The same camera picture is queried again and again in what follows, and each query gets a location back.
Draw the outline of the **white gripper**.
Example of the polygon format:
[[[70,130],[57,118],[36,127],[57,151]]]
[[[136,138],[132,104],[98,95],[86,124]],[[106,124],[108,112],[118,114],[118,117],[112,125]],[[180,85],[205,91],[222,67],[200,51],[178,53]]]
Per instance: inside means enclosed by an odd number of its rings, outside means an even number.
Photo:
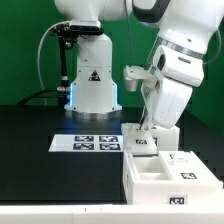
[[[176,125],[191,97],[191,86],[162,75],[154,66],[148,70],[126,66],[123,75],[130,92],[136,91],[139,81],[142,81],[144,107],[139,123],[143,130],[151,130],[154,126],[170,129]]]

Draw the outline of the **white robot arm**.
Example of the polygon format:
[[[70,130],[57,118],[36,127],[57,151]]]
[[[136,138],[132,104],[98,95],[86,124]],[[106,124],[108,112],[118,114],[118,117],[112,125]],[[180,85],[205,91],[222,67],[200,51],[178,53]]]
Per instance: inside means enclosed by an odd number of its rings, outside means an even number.
[[[138,77],[144,126],[173,127],[204,78],[202,58],[224,18],[224,0],[54,0],[73,27],[129,15],[158,30],[147,67]]]

